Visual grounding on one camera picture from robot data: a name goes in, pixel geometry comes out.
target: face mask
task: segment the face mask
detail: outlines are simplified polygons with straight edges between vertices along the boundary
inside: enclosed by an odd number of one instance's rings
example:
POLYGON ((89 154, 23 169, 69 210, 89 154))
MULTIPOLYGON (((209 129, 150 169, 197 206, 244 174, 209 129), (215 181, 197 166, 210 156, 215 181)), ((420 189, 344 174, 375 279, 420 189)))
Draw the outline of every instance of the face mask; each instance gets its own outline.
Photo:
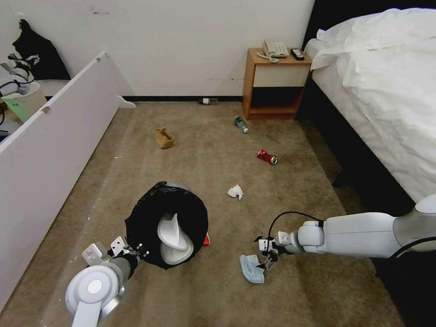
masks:
POLYGON ((263 284, 265 282, 263 269, 256 267, 260 264, 256 254, 251 256, 241 255, 239 256, 239 261, 241 263, 242 274, 249 282, 255 284, 263 284))

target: red soda can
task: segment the red soda can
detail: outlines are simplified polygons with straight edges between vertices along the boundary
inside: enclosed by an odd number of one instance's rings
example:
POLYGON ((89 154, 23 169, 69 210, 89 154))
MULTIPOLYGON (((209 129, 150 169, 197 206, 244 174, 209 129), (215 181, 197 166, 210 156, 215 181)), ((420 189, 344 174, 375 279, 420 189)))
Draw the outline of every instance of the red soda can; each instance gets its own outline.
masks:
POLYGON ((258 158, 265 160, 265 161, 268 161, 270 164, 276 164, 278 161, 276 156, 267 154, 266 151, 263 149, 259 151, 258 158))

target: white bucket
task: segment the white bucket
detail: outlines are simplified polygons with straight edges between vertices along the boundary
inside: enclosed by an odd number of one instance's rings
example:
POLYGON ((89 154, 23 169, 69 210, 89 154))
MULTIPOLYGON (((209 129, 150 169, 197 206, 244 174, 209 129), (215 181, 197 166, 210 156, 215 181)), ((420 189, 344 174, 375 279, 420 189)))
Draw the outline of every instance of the white bucket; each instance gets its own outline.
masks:
POLYGON ((29 87, 28 94, 13 93, 1 98, 23 122, 47 102, 38 83, 31 83, 29 87))

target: drawer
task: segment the drawer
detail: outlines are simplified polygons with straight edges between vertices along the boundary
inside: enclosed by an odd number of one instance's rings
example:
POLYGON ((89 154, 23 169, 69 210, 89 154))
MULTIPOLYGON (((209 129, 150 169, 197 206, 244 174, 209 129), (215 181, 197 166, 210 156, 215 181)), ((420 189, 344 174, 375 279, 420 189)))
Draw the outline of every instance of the drawer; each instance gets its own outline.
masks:
POLYGON ((304 86, 310 65, 256 65, 253 87, 304 86))

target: remote control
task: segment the remote control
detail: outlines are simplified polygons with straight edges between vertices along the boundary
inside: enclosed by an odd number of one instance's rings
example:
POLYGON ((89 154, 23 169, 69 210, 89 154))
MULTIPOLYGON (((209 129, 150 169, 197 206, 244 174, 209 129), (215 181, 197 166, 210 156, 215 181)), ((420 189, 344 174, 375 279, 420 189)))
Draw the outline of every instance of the remote control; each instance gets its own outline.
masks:
POLYGON ((304 56, 298 49, 291 49, 291 54, 294 56, 297 60, 304 60, 304 56))

